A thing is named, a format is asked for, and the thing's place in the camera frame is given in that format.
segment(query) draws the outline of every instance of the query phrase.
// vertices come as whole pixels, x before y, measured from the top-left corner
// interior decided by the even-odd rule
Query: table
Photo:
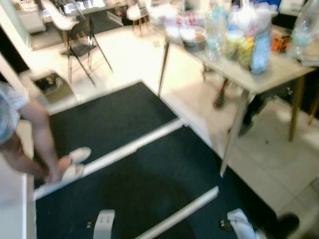
[[[161,34],[165,36],[165,48],[164,58],[161,69],[161,75],[159,80],[159,94],[164,83],[164,72],[166,68],[166,61],[170,46],[170,39],[165,35],[164,31],[158,29]],[[292,141],[296,131],[297,118],[299,113],[300,104],[303,97],[304,91],[304,75],[313,71],[311,67],[303,66],[297,61],[290,59],[284,55],[272,54],[270,57],[270,63],[268,70],[260,75],[253,75],[249,71],[243,69],[236,62],[230,61],[225,57],[221,57],[217,62],[210,61],[205,54],[203,49],[189,50],[184,48],[187,52],[200,59],[204,65],[208,68],[216,71],[218,74],[225,78],[228,78],[231,82],[241,86],[243,92],[240,98],[239,106],[237,109],[236,117],[229,135],[229,139],[226,145],[226,151],[223,157],[223,163],[220,168],[220,176],[223,177],[232,149],[235,145],[238,133],[243,122],[243,118],[248,106],[248,97],[250,93],[260,94],[274,87],[287,83],[291,80],[296,79],[296,90],[294,92],[293,107],[292,107],[292,118],[289,132],[289,141]]]

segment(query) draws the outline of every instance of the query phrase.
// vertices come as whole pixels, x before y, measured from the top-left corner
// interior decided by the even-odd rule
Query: white tile floor
[[[78,63],[73,61],[72,90],[76,97],[54,105],[45,101],[29,80],[21,75],[32,96],[41,99],[50,113],[73,107],[142,79],[158,90],[163,54],[163,38],[153,33],[132,34],[130,27],[100,33],[97,39],[107,55],[112,73],[98,51],[93,54],[94,88]],[[59,54],[63,44],[32,52],[32,75],[54,70],[67,79],[67,59]],[[171,47],[165,73],[162,99],[189,124],[220,156],[224,153],[227,130],[234,119],[240,89],[231,85],[226,106],[216,111],[212,99],[222,79],[214,74],[203,82],[201,63],[178,47]],[[307,230],[318,228],[319,197],[314,181],[319,174],[319,121],[307,125],[308,116],[299,117],[296,138],[288,142],[290,107],[280,100],[270,102],[255,119],[252,130],[238,140],[231,167],[280,215],[295,212],[301,226],[291,238],[302,238]]]

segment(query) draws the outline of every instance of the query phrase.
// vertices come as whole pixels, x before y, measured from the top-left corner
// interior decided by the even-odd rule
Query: black folding chair
[[[83,43],[83,37],[87,38],[87,43]],[[69,82],[72,82],[72,59],[71,56],[75,56],[78,60],[79,64],[85,71],[86,75],[89,77],[93,85],[95,86],[95,82],[93,81],[92,77],[88,73],[88,71],[83,66],[80,57],[84,55],[88,55],[88,66],[91,69],[91,50],[93,50],[95,47],[98,47],[105,59],[105,61],[108,63],[111,71],[112,67],[109,63],[109,61],[106,59],[106,56],[104,52],[102,51],[98,41],[96,40],[96,37],[94,35],[94,24],[91,18],[83,20],[79,22],[78,24],[74,25],[74,27],[68,32],[68,42],[67,42],[67,50],[62,52],[63,55],[68,56],[68,68],[69,68]]]

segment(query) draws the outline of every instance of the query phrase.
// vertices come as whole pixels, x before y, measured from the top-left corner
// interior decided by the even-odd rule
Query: bowl
[[[187,26],[180,29],[181,39],[186,47],[204,47],[206,30],[200,26]]]

